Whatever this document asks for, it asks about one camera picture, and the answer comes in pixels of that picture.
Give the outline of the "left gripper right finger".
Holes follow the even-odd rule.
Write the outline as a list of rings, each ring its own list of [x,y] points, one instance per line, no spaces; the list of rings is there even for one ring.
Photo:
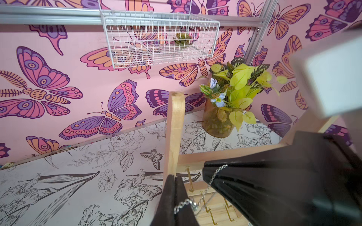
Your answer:
[[[188,197],[181,177],[175,179],[175,225],[198,226],[193,208],[196,204]]]

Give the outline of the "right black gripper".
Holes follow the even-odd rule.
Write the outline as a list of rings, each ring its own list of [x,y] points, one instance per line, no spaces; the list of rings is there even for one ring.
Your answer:
[[[359,226],[362,160],[339,136],[205,162],[203,179],[254,226]]]

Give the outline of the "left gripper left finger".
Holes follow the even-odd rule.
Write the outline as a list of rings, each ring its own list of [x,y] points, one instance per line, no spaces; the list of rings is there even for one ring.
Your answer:
[[[168,175],[151,226],[175,226],[175,177]]]

